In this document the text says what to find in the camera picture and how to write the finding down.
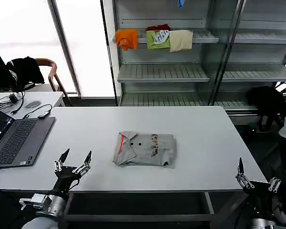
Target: black bag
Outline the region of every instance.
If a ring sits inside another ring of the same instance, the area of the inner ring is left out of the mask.
[[[31,57],[9,61],[6,66],[17,74],[17,86],[23,89],[32,83],[44,83],[43,76],[35,59]]]
[[[270,130],[273,121],[280,127],[284,126],[286,102],[283,95],[275,88],[268,86],[252,88],[247,92],[246,98],[250,105],[254,105],[258,108],[258,114],[261,115],[257,123],[260,131],[265,132]],[[268,119],[266,125],[263,126],[263,117],[265,115]]]

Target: green shirt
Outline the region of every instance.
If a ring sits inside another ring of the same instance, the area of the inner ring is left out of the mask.
[[[170,47],[168,30],[146,31],[147,47],[149,50],[167,49]]]

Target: shelving unit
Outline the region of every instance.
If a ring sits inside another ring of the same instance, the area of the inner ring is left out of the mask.
[[[116,30],[137,30],[139,38],[136,50],[118,48],[120,69],[115,78],[122,88],[120,105],[207,105],[214,73],[225,51],[225,44],[219,43],[219,36],[212,32],[220,27],[216,12],[223,12],[220,8],[223,6],[224,14],[220,18],[224,18],[228,26],[220,29],[228,33],[229,18],[234,14],[236,2],[187,0],[180,9],[176,0],[113,1]],[[168,24],[172,30],[193,31],[192,49],[179,52],[148,50],[146,28],[162,24]],[[116,37],[112,38],[112,43],[116,43]],[[207,56],[212,56],[213,50],[216,54],[210,61]],[[212,65],[210,75],[207,73],[209,64]]]
[[[122,106],[203,106],[197,93],[127,93]]]
[[[135,29],[138,31],[139,44],[146,44],[146,30],[145,29]],[[208,30],[205,29],[184,29],[190,30],[193,32],[193,43],[217,43],[219,41],[219,37],[216,37],[211,34]]]
[[[250,106],[241,93],[220,93],[214,103],[222,106],[226,111],[256,111],[257,108]]]
[[[286,82],[286,0],[247,0],[214,105],[248,111],[253,87]],[[225,42],[220,35],[220,42]]]
[[[235,43],[286,44],[286,30],[238,30]]]
[[[228,64],[222,82],[286,81],[286,67],[276,63]]]
[[[199,64],[123,64],[120,83],[208,82]]]

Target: metal shelf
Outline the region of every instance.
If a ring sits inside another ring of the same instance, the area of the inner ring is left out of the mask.
[[[256,107],[248,104],[245,93],[240,92],[220,92],[214,105],[222,106],[226,111],[257,110]]]
[[[196,93],[126,93],[121,106],[203,106]]]
[[[257,110],[250,106],[246,99],[217,99],[214,106],[222,106],[226,111]]]
[[[286,81],[286,67],[276,63],[231,63],[222,82]]]
[[[146,30],[145,29],[137,29],[139,44],[146,44]],[[185,29],[193,31],[193,43],[218,43],[219,37],[215,37],[211,32],[205,29]]]
[[[199,64],[123,64],[119,83],[208,82]]]
[[[286,44],[286,30],[238,30],[235,43]]]

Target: laptop keyboard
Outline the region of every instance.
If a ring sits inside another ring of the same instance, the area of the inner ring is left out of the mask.
[[[0,165],[11,164],[37,120],[23,119],[0,150]]]

